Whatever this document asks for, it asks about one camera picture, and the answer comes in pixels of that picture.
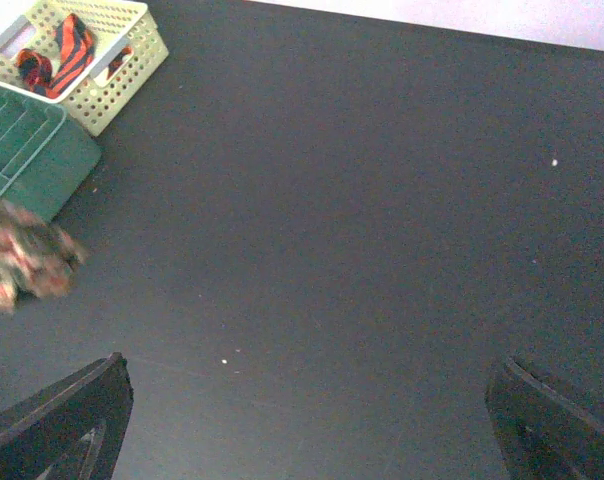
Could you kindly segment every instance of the white object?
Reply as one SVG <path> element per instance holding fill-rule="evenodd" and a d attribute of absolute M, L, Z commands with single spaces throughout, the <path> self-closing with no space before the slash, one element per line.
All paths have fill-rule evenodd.
<path fill-rule="evenodd" d="M 23 6 L 22 0 L 13 0 L 13 7 Z M 94 136 L 115 118 L 133 97 L 169 52 L 157 31 L 157 25 L 145 3 L 117 0 L 38 0 L 14 15 L 8 29 L 3 21 L 0 33 L 0 86 L 23 95 L 64 106 Z M 55 29 L 70 13 L 78 15 L 95 37 L 95 58 L 78 78 L 56 99 L 48 99 L 29 92 L 11 57 L 16 46 L 16 35 L 29 25 L 36 35 L 21 47 L 33 48 L 46 55 L 51 63 L 59 59 L 54 40 Z M 106 78 L 105 70 L 124 47 L 133 52 L 115 73 Z"/>
<path fill-rule="evenodd" d="M 604 0 L 254 0 L 604 51 Z"/>

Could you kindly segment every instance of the white wall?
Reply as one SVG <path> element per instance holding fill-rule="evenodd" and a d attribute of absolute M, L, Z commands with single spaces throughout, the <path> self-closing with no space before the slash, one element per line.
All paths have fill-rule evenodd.
<path fill-rule="evenodd" d="M 254 0 L 604 50 L 604 0 Z"/>

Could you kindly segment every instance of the cream plastic basket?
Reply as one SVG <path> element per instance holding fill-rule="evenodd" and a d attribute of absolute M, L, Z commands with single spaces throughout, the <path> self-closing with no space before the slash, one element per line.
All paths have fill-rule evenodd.
<path fill-rule="evenodd" d="M 2 47 L 30 23 L 36 33 L 24 45 L 46 55 L 59 57 L 55 29 L 70 13 L 75 13 L 96 38 L 95 59 L 56 99 L 29 92 L 13 58 Z M 107 79 L 106 68 L 126 46 L 133 52 Z M 0 86 L 43 102 L 66 107 L 71 116 L 94 136 L 113 120 L 135 92 L 168 56 L 157 25 L 145 3 L 120 0 L 41 0 L 24 12 L 0 36 Z"/>

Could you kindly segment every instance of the yellow basket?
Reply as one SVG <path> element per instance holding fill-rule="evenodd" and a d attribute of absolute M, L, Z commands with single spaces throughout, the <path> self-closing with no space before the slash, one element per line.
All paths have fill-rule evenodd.
<path fill-rule="evenodd" d="M 25 48 L 46 55 L 54 63 L 60 55 L 54 40 L 55 30 L 75 13 L 91 30 L 95 39 L 95 59 L 56 99 L 29 92 L 19 76 L 13 58 L 0 52 L 0 86 L 43 102 L 66 107 L 94 136 L 113 120 L 129 99 L 168 56 L 157 25 L 145 3 L 119 0 L 41 0 L 26 11 L 0 37 L 0 50 L 18 30 L 30 23 L 36 33 Z M 124 47 L 133 52 L 109 78 L 106 70 Z"/>

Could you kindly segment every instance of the green plastic bin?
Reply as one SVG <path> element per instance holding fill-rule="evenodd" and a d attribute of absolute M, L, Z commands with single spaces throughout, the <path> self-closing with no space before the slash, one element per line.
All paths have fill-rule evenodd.
<path fill-rule="evenodd" d="M 64 107 L 0 87 L 0 198 L 49 222 L 100 156 Z"/>

